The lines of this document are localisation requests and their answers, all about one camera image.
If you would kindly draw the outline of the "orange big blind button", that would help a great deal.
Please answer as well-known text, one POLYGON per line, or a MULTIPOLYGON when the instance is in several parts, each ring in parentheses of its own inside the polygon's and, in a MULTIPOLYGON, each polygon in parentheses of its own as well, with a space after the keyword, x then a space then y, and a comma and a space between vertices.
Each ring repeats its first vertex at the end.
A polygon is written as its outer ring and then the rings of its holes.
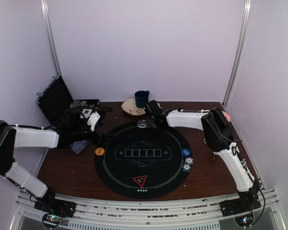
POLYGON ((105 154, 105 149, 104 149, 104 148, 101 148, 101 147, 96 148, 96 150, 95 150, 95 155, 97 155, 97 156, 103 156, 104 154, 105 154))

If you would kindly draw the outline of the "blue small blind button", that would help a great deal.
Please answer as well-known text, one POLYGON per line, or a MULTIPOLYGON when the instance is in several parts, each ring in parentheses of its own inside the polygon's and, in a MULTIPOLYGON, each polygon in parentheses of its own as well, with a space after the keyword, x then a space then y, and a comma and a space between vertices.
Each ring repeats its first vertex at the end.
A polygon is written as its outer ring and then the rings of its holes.
POLYGON ((192 154, 192 152, 191 152, 190 149, 182 149, 182 150, 181 150, 181 154, 182 154, 183 156, 185 156, 185 157, 190 157, 191 154, 192 154))

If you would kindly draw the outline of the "blue ten poker chip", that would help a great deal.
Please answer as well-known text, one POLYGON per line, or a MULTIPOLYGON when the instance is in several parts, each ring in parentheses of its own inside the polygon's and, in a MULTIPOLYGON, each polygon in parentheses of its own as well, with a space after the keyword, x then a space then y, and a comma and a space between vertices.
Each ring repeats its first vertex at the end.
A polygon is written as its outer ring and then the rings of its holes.
POLYGON ((193 160, 193 158, 191 158, 191 157, 187 157, 187 158, 185 158, 185 163, 186 163, 187 165, 193 165, 194 160, 193 160))

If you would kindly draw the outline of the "green fifty poker chip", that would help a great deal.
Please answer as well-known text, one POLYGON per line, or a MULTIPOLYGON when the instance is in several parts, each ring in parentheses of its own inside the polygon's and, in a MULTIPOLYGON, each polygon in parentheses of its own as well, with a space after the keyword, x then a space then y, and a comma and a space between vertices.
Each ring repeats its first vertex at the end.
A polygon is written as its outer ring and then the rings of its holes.
POLYGON ((184 172, 189 172, 189 171, 191 170, 191 165, 189 165, 189 164, 183 164, 182 170, 183 170, 184 172))

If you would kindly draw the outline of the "red triangle all-in marker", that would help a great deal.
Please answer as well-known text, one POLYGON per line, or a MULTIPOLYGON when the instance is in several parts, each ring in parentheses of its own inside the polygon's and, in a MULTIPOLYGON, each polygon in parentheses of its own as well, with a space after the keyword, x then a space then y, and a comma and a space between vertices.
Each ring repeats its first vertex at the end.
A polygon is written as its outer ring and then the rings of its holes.
POLYGON ((144 187, 147 180, 147 175, 137 176, 132 178, 141 188, 144 187))

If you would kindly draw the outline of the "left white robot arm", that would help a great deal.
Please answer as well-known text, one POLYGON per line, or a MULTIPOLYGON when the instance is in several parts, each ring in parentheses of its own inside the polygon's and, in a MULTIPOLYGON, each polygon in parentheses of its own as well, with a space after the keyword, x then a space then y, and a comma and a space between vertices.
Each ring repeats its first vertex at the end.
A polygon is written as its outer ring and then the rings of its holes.
POLYGON ((17 157, 30 149, 63 149, 83 140, 101 144, 106 137, 99 135, 96 129, 112 110, 110 107, 71 108, 46 127, 13 125, 0 120, 0 175, 29 192, 49 213, 56 212, 60 206, 55 191, 33 175, 17 157))

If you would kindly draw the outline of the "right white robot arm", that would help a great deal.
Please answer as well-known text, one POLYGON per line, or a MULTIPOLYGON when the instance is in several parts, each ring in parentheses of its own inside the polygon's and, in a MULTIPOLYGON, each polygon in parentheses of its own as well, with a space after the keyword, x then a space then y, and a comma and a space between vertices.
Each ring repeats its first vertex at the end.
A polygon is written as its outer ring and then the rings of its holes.
POLYGON ((237 208, 245 212, 254 205, 259 192, 258 181, 252 176, 246 160, 240 155, 239 141, 233 137, 229 121, 219 107, 201 111, 164 111, 158 103, 151 101, 144 110, 155 129, 187 127, 203 131, 206 146, 221 157, 234 178, 239 195, 237 208))

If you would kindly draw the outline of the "blue playing card deck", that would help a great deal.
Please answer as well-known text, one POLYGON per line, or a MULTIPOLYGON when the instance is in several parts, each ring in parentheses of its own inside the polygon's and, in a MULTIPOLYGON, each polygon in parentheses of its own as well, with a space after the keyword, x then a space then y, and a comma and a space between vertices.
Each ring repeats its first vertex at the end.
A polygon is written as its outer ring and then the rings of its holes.
POLYGON ((87 140, 77 141, 72 144, 71 150, 74 153, 79 154, 83 149, 87 147, 87 145, 88 145, 87 140))

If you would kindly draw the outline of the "dark blue mug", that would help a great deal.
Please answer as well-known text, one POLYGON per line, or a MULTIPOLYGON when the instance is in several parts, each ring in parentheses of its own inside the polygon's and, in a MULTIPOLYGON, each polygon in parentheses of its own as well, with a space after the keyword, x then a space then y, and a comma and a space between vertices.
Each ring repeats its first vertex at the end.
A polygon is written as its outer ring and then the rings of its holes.
POLYGON ((135 96, 135 104, 138 108, 144 108, 144 106, 148 103, 149 91, 137 91, 135 96))

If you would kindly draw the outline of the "beige ceramic saucer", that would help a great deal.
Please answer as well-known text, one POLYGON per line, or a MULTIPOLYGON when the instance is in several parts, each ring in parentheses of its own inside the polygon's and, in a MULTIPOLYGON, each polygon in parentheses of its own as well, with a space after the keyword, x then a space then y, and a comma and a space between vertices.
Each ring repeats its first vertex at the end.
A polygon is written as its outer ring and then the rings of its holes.
POLYGON ((124 112, 133 116, 145 115, 145 110, 136 106, 134 97, 125 100, 121 105, 121 108, 124 112))

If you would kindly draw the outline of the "black poker set case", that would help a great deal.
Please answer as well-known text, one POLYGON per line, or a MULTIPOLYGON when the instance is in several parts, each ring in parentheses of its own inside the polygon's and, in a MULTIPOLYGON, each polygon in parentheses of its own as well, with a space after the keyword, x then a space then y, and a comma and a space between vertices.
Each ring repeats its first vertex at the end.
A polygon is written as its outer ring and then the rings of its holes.
POLYGON ((99 99, 73 99, 62 76, 54 76, 52 83, 37 95, 36 103, 51 124, 70 108, 99 107, 99 99))

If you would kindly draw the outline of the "round black poker mat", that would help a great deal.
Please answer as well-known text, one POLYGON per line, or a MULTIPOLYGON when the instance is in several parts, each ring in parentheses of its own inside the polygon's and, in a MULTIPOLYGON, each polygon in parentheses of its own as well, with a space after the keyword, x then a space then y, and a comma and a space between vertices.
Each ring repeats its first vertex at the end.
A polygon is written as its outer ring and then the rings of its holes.
POLYGON ((182 170, 185 156, 182 149, 191 147, 176 129, 158 132, 139 128, 128 122, 110 130, 103 156, 95 155, 94 164, 100 180, 112 191, 131 199, 164 196, 184 183, 189 172, 182 170), (132 178, 147 175, 141 188, 132 178))

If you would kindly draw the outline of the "red patterned small bowl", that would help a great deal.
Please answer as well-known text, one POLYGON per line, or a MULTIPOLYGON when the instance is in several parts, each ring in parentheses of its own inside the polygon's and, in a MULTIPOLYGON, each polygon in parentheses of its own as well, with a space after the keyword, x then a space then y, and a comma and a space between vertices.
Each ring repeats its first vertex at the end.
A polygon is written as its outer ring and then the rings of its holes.
POLYGON ((222 113, 223 113, 224 117, 226 118, 226 120, 227 120, 228 122, 231 122, 231 116, 230 116, 227 112, 225 112, 225 111, 223 111, 222 113))

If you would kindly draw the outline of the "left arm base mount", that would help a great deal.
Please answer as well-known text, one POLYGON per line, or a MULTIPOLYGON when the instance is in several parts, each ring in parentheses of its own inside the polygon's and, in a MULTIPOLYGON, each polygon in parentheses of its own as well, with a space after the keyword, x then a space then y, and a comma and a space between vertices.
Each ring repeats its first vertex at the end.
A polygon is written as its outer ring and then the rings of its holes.
POLYGON ((60 225, 63 218, 73 217, 76 203, 59 200, 57 208, 49 208, 46 205, 35 202, 34 208, 45 212, 42 217, 42 224, 48 229, 53 229, 60 225))

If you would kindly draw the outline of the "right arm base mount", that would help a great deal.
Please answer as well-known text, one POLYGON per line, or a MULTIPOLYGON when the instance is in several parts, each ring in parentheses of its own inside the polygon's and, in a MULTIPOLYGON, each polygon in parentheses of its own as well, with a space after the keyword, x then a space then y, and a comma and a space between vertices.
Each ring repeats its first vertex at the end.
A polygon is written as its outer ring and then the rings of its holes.
POLYGON ((234 216, 235 223, 242 228, 251 227, 255 223, 254 210, 260 207, 260 201, 254 201, 251 205, 242 203, 239 199, 225 200, 220 203, 222 216, 234 216))

